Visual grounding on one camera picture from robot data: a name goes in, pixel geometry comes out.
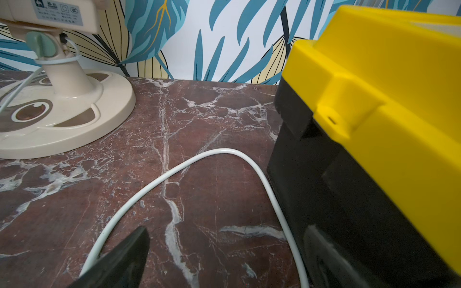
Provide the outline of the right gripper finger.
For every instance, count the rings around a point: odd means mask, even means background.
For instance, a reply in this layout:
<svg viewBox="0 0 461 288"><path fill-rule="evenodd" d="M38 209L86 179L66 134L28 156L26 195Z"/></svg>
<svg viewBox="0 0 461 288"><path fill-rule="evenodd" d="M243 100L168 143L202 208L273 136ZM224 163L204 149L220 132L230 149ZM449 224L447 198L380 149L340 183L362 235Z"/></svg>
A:
<svg viewBox="0 0 461 288"><path fill-rule="evenodd" d="M138 288L150 249L146 227L139 226L71 288Z"/></svg>

